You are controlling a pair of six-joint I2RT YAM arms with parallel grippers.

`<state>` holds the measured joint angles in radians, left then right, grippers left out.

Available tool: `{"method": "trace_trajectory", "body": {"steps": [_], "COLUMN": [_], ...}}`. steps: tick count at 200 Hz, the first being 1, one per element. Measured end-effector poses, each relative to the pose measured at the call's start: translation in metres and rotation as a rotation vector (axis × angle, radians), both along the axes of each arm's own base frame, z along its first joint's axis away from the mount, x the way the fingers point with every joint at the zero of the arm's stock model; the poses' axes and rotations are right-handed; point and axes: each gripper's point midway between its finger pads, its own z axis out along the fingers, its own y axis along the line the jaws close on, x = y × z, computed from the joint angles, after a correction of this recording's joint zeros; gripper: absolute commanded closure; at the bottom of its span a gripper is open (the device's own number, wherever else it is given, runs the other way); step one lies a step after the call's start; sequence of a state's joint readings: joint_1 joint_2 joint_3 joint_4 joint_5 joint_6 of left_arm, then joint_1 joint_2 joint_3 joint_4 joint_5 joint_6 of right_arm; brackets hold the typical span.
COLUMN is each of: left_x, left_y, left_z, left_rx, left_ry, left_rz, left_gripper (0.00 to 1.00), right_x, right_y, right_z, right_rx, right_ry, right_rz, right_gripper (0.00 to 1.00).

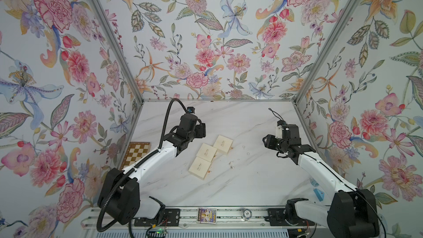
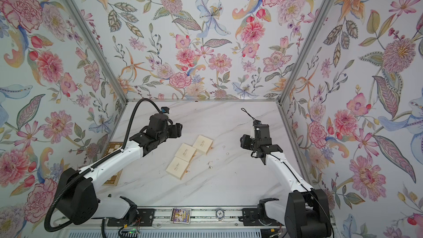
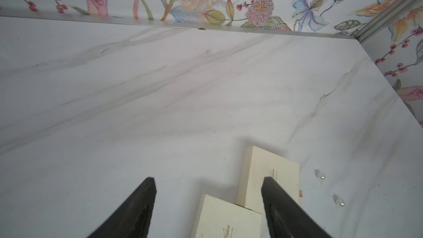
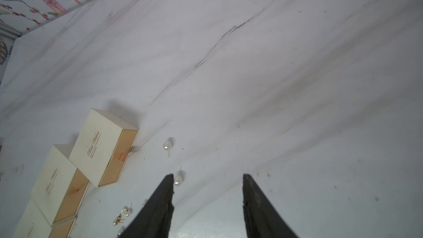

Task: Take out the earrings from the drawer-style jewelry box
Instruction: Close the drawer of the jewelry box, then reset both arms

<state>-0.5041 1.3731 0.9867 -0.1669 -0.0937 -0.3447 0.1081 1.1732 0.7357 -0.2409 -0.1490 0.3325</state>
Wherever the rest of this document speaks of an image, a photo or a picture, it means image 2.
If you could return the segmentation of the cream drawer jewelry box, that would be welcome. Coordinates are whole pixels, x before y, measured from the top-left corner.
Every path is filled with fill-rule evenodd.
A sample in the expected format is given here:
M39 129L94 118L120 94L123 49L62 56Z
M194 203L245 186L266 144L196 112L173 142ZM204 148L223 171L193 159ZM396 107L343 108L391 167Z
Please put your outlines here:
M186 173L186 170L189 166L189 162L182 160L181 158L174 157L173 160L170 162L168 167L166 168L166 172L181 180Z

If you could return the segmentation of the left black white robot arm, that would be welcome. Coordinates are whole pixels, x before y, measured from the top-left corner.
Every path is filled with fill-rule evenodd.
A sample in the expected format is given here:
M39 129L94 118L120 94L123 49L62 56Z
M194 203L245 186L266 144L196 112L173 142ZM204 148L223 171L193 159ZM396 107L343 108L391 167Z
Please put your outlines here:
M130 134L127 130L118 150L91 165L64 171L46 214L45 229L56 231L100 218L119 219L128 225L137 221L139 211L132 200L124 196L101 199L97 191L111 176L147 156L160 144L181 137L182 129L183 125L173 123L167 114L156 113L138 133Z

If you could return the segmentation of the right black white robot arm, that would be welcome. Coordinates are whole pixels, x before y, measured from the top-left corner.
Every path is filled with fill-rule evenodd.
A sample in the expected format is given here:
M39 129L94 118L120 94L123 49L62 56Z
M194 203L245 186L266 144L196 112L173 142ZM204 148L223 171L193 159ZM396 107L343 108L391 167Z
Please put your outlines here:
M253 120L252 133L240 138L242 149L261 160L284 188L281 198L261 199L257 205L258 219L264 224L276 221L286 228L291 238L334 237L328 197L315 189L295 171L283 150L273 144L267 124Z

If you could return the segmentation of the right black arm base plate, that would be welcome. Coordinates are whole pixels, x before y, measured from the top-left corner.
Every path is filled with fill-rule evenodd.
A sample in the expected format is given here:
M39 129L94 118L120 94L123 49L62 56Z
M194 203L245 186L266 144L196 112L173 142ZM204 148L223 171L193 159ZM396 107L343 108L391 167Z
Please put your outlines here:
M278 221L265 217L258 208L243 208L239 221L245 227L279 227Z

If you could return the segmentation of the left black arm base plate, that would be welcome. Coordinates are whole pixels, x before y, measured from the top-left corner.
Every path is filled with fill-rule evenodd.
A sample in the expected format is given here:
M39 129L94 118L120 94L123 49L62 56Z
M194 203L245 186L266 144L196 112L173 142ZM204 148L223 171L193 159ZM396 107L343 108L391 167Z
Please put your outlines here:
M153 225L155 209L138 208L130 210L129 213L122 219L110 218L107 222L107 227L151 227Z

